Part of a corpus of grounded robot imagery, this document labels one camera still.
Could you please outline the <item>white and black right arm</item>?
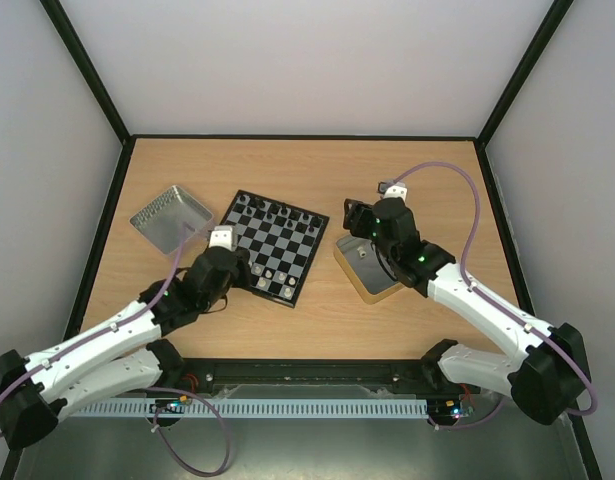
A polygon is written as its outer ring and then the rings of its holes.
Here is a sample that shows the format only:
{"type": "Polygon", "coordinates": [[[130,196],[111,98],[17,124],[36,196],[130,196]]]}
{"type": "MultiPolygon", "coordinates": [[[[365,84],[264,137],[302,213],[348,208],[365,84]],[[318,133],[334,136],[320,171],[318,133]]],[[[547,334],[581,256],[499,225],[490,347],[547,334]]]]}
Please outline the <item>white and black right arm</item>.
{"type": "Polygon", "coordinates": [[[403,199],[384,197],[373,205],[348,199],[343,227],[374,245],[397,283],[450,309],[498,346],[492,354],[455,341],[437,344],[423,367],[430,389],[442,392],[454,383],[485,388],[550,425],[590,387],[581,333],[568,323],[540,320],[482,285],[453,255],[420,237],[403,199]]]}

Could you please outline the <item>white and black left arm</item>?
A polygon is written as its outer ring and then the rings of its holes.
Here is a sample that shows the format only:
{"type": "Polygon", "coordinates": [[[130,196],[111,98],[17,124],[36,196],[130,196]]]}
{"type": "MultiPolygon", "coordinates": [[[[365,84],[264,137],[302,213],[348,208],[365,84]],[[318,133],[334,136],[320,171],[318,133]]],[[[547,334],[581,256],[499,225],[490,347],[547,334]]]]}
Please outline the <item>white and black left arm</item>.
{"type": "Polygon", "coordinates": [[[169,386],[182,359],[167,335],[210,312],[251,278],[250,254],[209,247],[187,268],[150,285],[119,313],[54,347],[0,355],[0,439],[28,447],[88,404],[169,386]]]}

